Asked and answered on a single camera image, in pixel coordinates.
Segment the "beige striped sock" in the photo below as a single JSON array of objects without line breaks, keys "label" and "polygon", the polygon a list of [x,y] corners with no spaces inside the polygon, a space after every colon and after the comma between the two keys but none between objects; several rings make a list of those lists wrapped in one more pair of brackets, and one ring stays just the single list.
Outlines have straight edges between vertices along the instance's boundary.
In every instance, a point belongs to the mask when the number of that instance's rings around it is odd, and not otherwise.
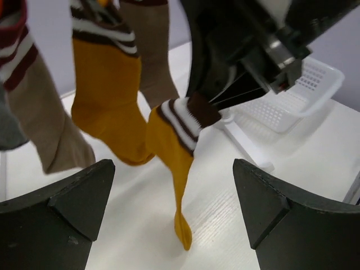
[{"label": "beige striped sock", "polygon": [[120,13],[133,29],[142,62],[139,90],[149,107],[179,97],[170,74],[168,1],[120,1]]}]

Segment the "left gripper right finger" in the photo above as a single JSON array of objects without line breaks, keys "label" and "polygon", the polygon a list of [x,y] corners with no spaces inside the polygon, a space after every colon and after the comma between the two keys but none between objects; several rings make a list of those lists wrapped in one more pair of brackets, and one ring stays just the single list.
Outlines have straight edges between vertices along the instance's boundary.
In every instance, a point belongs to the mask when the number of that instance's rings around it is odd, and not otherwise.
[{"label": "left gripper right finger", "polygon": [[233,176],[260,269],[359,269],[359,206],[308,192],[244,159]]}]

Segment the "yellow sock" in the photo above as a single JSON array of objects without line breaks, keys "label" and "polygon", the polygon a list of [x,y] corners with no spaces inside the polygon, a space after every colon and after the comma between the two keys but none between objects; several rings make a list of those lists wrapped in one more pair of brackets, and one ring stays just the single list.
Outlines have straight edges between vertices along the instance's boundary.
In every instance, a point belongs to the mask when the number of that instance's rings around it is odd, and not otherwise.
[{"label": "yellow sock", "polygon": [[76,93],[73,122],[122,162],[146,164],[146,121],[137,104],[141,60],[134,31],[112,1],[70,1]]},{"label": "yellow sock", "polygon": [[186,251],[192,244],[192,232],[182,214],[188,174],[200,132],[220,119],[218,109],[199,93],[163,102],[151,110],[148,119],[146,147],[171,171],[176,206],[174,230]]}]

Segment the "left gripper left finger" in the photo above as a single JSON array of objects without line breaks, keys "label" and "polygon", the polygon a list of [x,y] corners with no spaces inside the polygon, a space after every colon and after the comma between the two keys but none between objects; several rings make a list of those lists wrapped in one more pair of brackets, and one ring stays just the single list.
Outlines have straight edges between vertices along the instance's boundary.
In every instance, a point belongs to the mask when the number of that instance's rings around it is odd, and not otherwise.
[{"label": "left gripper left finger", "polygon": [[1,269],[85,269],[115,175],[101,160],[1,203]]}]

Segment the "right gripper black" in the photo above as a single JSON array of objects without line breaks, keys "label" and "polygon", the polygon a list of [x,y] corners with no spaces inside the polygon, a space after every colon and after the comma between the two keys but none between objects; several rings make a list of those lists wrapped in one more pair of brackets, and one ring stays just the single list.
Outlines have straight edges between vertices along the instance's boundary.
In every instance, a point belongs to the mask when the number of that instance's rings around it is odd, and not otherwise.
[{"label": "right gripper black", "polygon": [[191,34],[187,97],[219,109],[278,94],[302,75],[309,44],[358,1],[182,1]]}]

